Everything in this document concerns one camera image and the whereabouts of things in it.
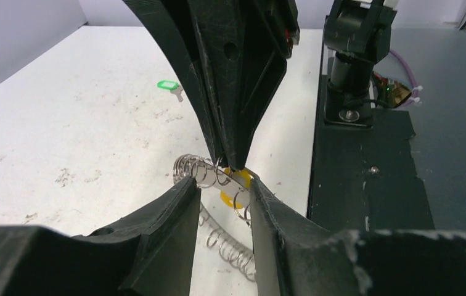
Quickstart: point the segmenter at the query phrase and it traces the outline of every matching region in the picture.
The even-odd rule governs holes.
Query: wall
[[[0,0],[0,83],[84,23],[78,0]]]
[[[295,0],[302,28],[322,28],[333,1]],[[122,0],[79,0],[90,25],[140,26]],[[395,26],[456,22],[466,9],[466,0],[400,0]]]

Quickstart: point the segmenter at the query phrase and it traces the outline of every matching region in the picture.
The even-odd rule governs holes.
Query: metal key
[[[184,90],[184,88],[182,88],[182,85],[179,84],[179,86],[176,88],[176,89],[172,89],[170,90],[170,92],[172,94],[175,94],[175,96],[177,96],[177,99],[179,99],[179,102],[182,102],[182,91]]]

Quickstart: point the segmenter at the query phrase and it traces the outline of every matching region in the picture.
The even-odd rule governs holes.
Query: hole
[[[236,60],[239,57],[239,49],[231,42],[224,44],[224,55],[228,60]]]
[[[92,234],[90,234],[90,236],[105,236],[106,234],[110,234],[114,231],[115,229],[111,227],[100,228],[100,229],[95,230]]]

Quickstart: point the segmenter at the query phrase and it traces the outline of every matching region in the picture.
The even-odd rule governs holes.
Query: coil
[[[218,167],[220,158],[216,163],[213,163],[210,159],[200,157],[198,155],[184,154],[175,160],[173,165],[173,183],[177,183],[186,176],[194,177],[197,181],[197,185],[204,189],[209,187],[225,186],[231,182],[234,182],[232,175],[227,174]],[[214,179],[211,184],[204,184],[207,180],[208,172],[213,172]],[[258,178],[252,171],[248,171],[250,175]],[[247,191],[248,189],[239,186],[239,190],[235,193],[233,198],[233,209],[235,214],[243,221],[251,226],[251,219],[248,218],[249,204],[244,207],[243,214],[240,213],[239,207],[237,206],[237,197],[240,193]],[[200,203],[200,217],[198,221],[199,226],[203,226],[208,223],[212,228],[211,233],[208,235],[206,240],[206,246],[209,249],[213,249],[218,246],[218,253],[220,257],[228,262],[233,268],[238,269],[245,277],[251,282],[255,282],[255,258],[253,251],[235,239],[230,235],[209,213],[202,202]]]

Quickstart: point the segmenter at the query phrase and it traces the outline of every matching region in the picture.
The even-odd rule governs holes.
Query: yellow object
[[[224,172],[226,174],[229,174],[230,172],[230,169],[229,168],[226,168],[224,170]],[[242,171],[234,171],[233,172],[233,175],[231,176],[231,178],[233,178],[235,181],[239,182],[241,185],[243,185],[244,187],[246,187],[247,189],[250,188],[251,186],[251,175],[249,174],[249,172],[247,170],[242,170]],[[229,196],[227,195],[225,192],[221,191],[220,192],[220,198],[222,199],[222,201],[228,206],[228,207],[233,207],[233,196]],[[237,208],[238,209],[241,209],[243,208],[244,206],[239,204],[237,202]]]

